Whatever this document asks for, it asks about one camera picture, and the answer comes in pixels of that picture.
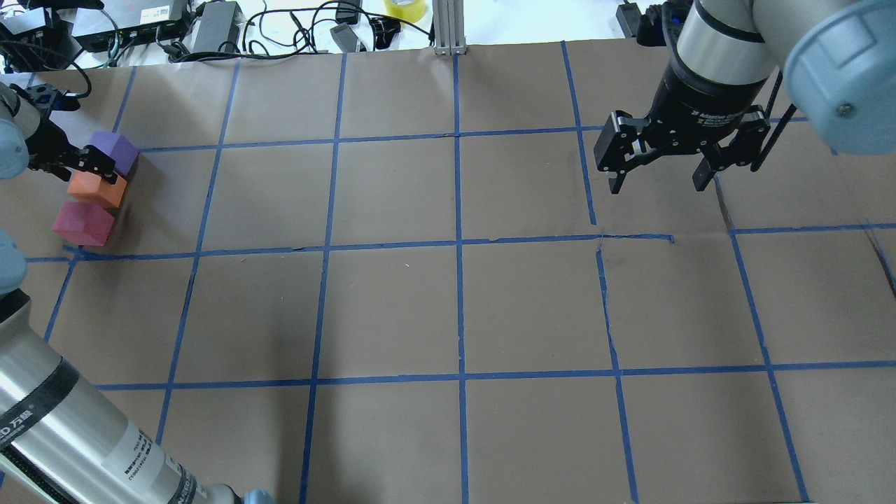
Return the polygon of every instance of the colored block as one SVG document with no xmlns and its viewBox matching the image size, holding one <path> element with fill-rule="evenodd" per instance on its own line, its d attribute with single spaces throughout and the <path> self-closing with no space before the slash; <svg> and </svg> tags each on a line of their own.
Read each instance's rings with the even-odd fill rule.
<svg viewBox="0 0 896 504">
<path fill-rule="evenodd" d="M 76 171 L 68 183 L 69 196 L 84 203 L 95 203 L 103 208 L 118 208 L 125 197 L 127 180 L 119 177 L 115 184 L 109 184 L 99 175 Z"/>
<path fill-rule="evenodd" d="M 140 152 L 126 138 L 118 133 L 97 131 L 90 136 L 87 145 L 93 145 L 115 160 L 116 173 L 127 180 L 131 179 L 137 166 L 137 155 Z"/>
<path fill-rule="evenodd" d="M 74 245 L 106 245 L 115 217 L 95 203 L 68 202 L 53 223 L 53 232 Z"/>
</svg>

